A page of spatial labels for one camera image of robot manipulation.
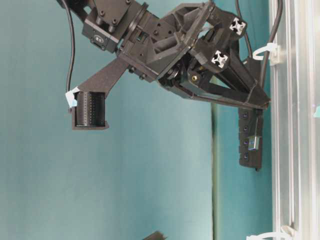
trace blue backdrop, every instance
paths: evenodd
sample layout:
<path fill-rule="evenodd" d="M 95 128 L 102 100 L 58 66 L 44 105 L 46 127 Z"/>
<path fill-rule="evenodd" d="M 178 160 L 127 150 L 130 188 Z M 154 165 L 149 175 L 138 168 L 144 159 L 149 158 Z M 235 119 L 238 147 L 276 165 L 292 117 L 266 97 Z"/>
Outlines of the blue backdrop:
<path fill-rule="evenodd" d="M 226 11 L 236 13 L 234 0 L 215 0 Z M 252 49 L 266 45 L 269 38 L 269 1 L 240 0 L 242 17 L 248 22 Z M 244 39 L 242 59 L 248 56 Z M 266 92 L 270 93 L 270 77 Z M 270 109 L 264 114 L 263 163 L 260 172 L 239 165 L 239 127 L 236 108 L 214 108 L 214 235 L 217 240 L 244 240 L 246 236 L 271 232 L 272 151 Z"/>
<path fill-rule="evenodd" d="M 158 16 L 180 2 L 148 1 Z M 0 239 L 211 239 L 210 104 L 126 73 L 107 100 L 110 129 L 72 131 L 66 12 L 55 0 L 1 9 Z M 74 22 L 75 87 L 114 56 Z"/>

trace screw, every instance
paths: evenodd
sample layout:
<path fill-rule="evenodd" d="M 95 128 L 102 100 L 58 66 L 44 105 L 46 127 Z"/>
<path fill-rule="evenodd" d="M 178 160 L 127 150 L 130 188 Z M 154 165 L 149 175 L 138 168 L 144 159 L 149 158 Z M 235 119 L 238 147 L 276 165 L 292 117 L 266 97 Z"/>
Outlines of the screw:
<path fill-rule="evenodd" d="M 139 78 L 140 78 L 140 80 L 145 80 L 145 79 L 146 79 L 146 77 L 147 77 L 147 75 L 142 74 Z"/>
<path fill-rule="evenodd" d="M 192 76 L 192 81 L 195 82 L 195 81 L 197 81 L 197 80 L 198 80 L 198 77 L 197 77 L 196 75 L 193 75 L 193 76 Z"/>
<path fill-rule="evenodd" d="M 129 69 L 129 73 L 133 74 L 136 71 L 136 68 L 133 66 Z"/>
<path fill-rule="evenodd" d="M 116 27 L 110 25 L 109 28 L 108 28 L 108 30 L 109 30 L 110 33 L 114 33 L 114 32 L 116 31 Z"/>
<path fill-rule="evenodd" d="M 104 23 L 103 19 L 102 19 L 101 17 L 99 17 L 99 16 L 96 18 L 96 21 L 95 21 L 95 22 L 96 22 L 96 24 L 98 24 L 99 26 Z"/>

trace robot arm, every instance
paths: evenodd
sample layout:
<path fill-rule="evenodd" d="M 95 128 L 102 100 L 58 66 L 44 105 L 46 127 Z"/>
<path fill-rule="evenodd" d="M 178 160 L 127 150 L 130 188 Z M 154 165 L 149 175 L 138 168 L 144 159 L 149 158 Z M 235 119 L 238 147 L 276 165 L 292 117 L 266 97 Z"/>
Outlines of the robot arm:
<path fill-rule="evenodd" d="M 270 99 L 259 82 L 261 65 L 239 57 L 248 24 L 213 2 L 181 4 L 163 18 L 134 0 L 57 0 L 83 22 L 83 35 L 116 59 L 67 93 L 74 130 L 99 130 L 105 98 L 128 70 L 183 98 L 239 108 L 240 164 L 261 168 L 263 110 Z M 88 14 L 84 8 L 91 9 Z M 206 24 L 211 27 L 200 36 Z M 224 86 L 212 81 L 221 80 Z"/>

